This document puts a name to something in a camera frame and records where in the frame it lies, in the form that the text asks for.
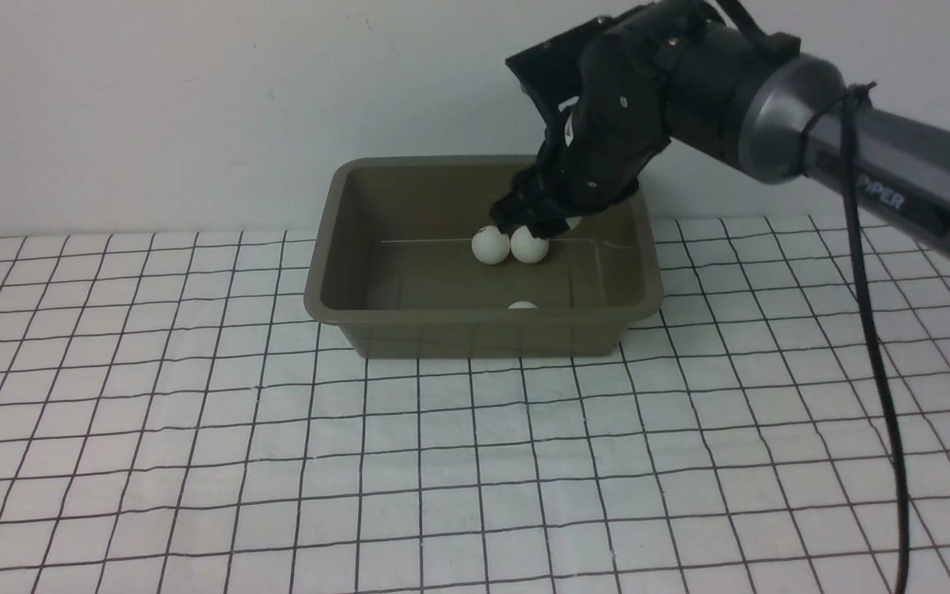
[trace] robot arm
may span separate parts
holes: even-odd
[[[721,4],[741,31],[702,0],[660,0],[509,58],[546,135],[491,208],[502,230],[566,232],[566,218],[632,195],[671,139],[766,184],[807,176],[840,191],[840,72]],[[867,104],[855,124],[860,204],[950,258],[950,132]]]

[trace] white ball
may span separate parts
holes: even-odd
[[[483,264],[499,264],[508,258],[508,252],[511,249],[508,236],[501,233],[497,227],[486,226],[479,229],[472,237],[472,253],[475,259]]]
[[[512,234],[512,255],[524,264],[536,264],[548,255],[548,241],[532,236],[527,227],[520,227]]]

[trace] plastic tub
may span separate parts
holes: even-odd
[[[368,358],[595,356],[662,304],[642,195],[552,240],[546,259],[486,266],[471,237],[532,163],[371,158],[336,172],[304,302]],[[531,301],[537,309],[508,309]]]

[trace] table surface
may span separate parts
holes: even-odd
[[[0,239],[0,592],[887,592],[844,222],[655,234],[611,356],[419,362],[309,319],[312,233]],[[950,263],[864,236],[909,591],[946,593]]]

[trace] white wall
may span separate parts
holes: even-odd
[[[877,104],[950,127],[950,0],[747,0]],[[0,0],[0,234],[314,226],[370,155],[529,153],[506,56],[633,0]],[[680,146],[660,214],[832,210]]]

